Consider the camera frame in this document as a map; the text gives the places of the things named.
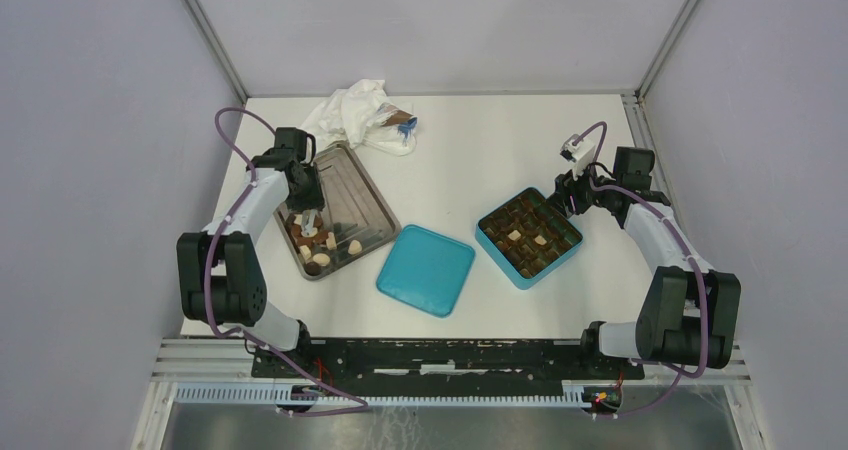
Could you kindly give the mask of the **teal chocolate box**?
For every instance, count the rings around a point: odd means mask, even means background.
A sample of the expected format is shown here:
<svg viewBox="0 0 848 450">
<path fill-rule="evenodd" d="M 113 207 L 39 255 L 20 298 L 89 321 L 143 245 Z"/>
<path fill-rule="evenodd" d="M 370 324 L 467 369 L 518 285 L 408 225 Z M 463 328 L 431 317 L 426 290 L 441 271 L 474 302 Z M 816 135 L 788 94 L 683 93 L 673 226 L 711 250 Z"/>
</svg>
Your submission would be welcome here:
<svg viewBox="0 0 848 450">
<path fill-rule="evenodd" d="M 521 233 L 515 242 L 513 230 Z M 548 243 L 534 242 L 542 235 Z M 527 290 L 570 259 L 583 243 L 582 233 L 558 213 L 535 187 L 528 187 L 483 216 L 475 239 L 520 290 Z"/>
</svg>

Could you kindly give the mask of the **stainless steel tray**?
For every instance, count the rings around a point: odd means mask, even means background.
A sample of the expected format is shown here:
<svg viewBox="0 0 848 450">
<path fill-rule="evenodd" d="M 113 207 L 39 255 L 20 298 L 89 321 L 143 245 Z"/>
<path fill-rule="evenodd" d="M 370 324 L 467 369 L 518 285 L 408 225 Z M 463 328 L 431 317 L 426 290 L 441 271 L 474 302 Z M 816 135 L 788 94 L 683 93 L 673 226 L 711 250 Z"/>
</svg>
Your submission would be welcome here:
<svg viewBox="0 0 848 450">
<path fill-rule="evenodd" d="M 401 225 L 373 183 L 355 152 L 336 142 L 316 156 L 325 208 L 316 219 L 325 239 L 297 235 L 300 214 L 281 204 L 275 219 L 301 276 L 318 281 L 392 242 Z M 359 240 L 363 251 L 348 254 L 351 240 Z"/>
</svg>

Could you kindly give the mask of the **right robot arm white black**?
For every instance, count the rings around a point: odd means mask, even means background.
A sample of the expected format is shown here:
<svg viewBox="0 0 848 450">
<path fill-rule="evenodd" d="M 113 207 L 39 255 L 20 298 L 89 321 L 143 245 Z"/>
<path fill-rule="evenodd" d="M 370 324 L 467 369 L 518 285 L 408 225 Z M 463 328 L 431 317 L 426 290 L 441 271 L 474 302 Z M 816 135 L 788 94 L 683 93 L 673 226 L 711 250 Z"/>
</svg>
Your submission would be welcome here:
<svg viewBox="0 0 848 450">
<path fill-rule="evenodd" d="M 620 147 L 610 176 L 588 142 L 563 145 L 572 167 L 555 180 L 548 201 L 567 217 L 607 210 L 636 243 L 653 277 L 633 322 L 596 321 L 577 352 L 591 378 L 612 371 L 618 358 L 653 362 L 697 378 L 731 360 L 741 283 L 704 260 L 680 229 L 667 196 L 652 189 L 652 151 Z"/>
</svg>

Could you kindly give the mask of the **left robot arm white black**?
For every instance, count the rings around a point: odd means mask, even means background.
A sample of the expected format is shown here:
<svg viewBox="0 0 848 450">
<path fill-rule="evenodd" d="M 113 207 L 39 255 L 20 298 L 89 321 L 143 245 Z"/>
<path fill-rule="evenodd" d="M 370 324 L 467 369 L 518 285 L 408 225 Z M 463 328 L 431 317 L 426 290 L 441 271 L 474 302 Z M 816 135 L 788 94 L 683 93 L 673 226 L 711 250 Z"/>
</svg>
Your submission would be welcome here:
<svg viewBox="0 0 848 450">
<path fill-rule="evenodd" d="M 295 378 L 312 369 L 314 351 L 299 341 L 304 324 L 269 303 L 255 244 L 280 206 L 302 215 L 308 235 L 316 234 L 325 197 L 315 143 L 304 130 L 277 129 L 273 146 L 247 166 L 230 209 L 201 231 L 182 234 L 176 244 L 185 318 L 217 334 L 241 332 L 277 348 L 276 364 Z"/>
</svg>

